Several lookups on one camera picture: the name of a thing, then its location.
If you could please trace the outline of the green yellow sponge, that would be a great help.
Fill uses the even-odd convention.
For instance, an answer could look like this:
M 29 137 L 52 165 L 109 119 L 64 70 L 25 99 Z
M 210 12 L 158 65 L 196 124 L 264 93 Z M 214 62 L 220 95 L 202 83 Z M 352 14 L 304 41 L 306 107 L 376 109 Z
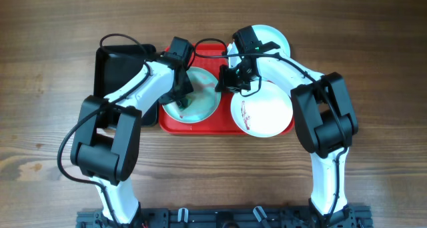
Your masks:
M 181 110 L 188 108 L 190 106 L 190 104 L 191 104 L 191 100 L 187 99 L 187 98 L 183 98 L 183 99 L 176 101 L 177 107 Z

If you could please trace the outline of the pale green plate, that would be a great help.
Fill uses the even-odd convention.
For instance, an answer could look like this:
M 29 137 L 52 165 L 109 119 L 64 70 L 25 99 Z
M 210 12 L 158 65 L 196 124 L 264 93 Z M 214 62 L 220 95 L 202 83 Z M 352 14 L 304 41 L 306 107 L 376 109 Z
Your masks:
M 193 86 L 193 92 L 185 96 L 189 105 L 179 108 L 173 102 L 163 105 L 163 109 L 180 123 L 199 123 L 211 116 L 220 104 L 221 93 L 215 90 L 218 80 L 209 71 L 199 67 L 191 67 L 187 75 Z

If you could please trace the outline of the white plate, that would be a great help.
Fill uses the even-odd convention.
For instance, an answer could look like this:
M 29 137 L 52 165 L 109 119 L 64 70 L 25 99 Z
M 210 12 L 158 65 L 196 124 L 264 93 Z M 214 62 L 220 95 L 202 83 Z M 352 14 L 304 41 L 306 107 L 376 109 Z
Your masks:
M 252 81 L 250 91 L 234 94 L 230 112 L 238 128 L 254 137 L 284 134 L 294 125 L 290 97 L 269 81 Z
M 290 56 L 290 44 L 285 36 L 269 25 L 250 25 L 237 30 L 228 45 L 228 55 L 237 53 L 283 53 Z

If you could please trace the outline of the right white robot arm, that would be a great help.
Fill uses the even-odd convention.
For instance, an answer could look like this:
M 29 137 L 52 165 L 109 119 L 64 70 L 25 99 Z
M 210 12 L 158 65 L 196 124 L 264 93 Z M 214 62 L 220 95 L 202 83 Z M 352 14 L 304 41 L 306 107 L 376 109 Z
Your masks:
M 236 31 L 222 56 L 216 91 L 253 97 L 262 81 L 284 91 L 292 103 L 295 130 L 302 147 L 311 155 L 314 188 L 310 203 L 323 227 L 341 219 L 347 204 L 344 167 L 358 121 L 344 81 L 338 73 L 312 71 L 290 57 L 290 45 L 277 29 L 252 25 Z

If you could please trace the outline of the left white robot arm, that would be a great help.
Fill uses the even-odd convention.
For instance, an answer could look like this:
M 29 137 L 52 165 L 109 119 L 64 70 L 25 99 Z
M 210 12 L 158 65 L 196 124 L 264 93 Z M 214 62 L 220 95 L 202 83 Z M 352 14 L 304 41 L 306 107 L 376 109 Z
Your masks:
M 73 141 L 70 161 L 94 185 L 102 209 L 80 212 L 77 227 L 143 227 L 140 202 L 131 181 L 139 155 L 143 114 L 154 104 L 178 101 L 193 91 L 187 70 L 194 53 L 186 39 L 174 37 L 169 50 L 148 53 L 141 70 L 103 98 L 88 96 L 77 124 L 58 150 L 58 167 L 66 142 Z

